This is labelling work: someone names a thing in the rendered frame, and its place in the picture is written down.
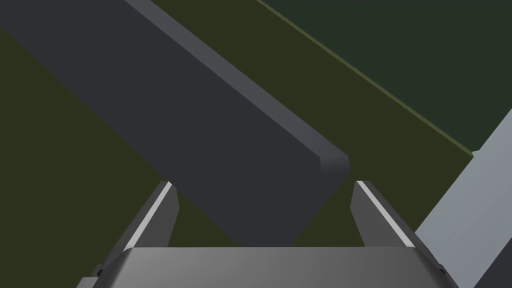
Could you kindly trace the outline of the pale grey panel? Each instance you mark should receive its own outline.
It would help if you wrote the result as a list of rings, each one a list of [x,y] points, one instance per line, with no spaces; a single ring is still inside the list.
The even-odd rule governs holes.
[[[512,288],[512,109],[415,233],[458,288]]]

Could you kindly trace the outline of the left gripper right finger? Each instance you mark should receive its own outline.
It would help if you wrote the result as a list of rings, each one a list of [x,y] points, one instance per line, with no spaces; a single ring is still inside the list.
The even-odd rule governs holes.
[[[350,211],[365,246],[418,249],[437,270],[447,274],[417,234],[369,180],[354,183]]]

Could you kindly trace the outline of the dark grey long block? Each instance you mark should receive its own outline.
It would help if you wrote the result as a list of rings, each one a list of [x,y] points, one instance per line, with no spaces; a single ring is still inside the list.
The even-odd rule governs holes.
[[[151,0],[0,0],[0,27],[241,246],[290,246],[344,152]]]

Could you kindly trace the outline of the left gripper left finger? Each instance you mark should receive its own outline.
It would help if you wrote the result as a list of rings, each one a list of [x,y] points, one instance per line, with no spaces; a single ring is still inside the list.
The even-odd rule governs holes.
[[[168,181],[159,183],[115,243],[106,260],[97,266],[97,275],[127,249],[167,247],[179,209],[176,187]]]

